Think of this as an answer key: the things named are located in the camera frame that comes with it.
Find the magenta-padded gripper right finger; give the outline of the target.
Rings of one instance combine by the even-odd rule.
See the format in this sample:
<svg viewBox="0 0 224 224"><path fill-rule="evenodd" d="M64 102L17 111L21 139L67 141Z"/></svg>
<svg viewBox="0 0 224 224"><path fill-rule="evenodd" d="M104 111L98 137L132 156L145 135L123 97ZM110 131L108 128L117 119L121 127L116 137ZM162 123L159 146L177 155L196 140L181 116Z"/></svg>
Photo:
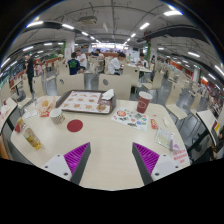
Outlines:
<svg viewBox="0 0 224 224"><path fill-rule="evenodd" d="M168 154L159 155L138 143L133 144L132 153L145 185L181 169L181 166Z"/></svg>

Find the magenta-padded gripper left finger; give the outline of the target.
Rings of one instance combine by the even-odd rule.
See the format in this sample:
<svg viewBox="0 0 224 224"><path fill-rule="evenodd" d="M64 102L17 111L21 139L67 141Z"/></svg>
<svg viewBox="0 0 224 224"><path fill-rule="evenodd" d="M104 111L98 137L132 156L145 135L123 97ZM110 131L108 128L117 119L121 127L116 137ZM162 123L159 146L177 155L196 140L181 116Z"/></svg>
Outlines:
<svg viewBox="0 0 224 224"><path fill-rule="evenodd" d="M85 143L65 155L56 154L42 169L79 185L90 153L90 143Z"/></svg>

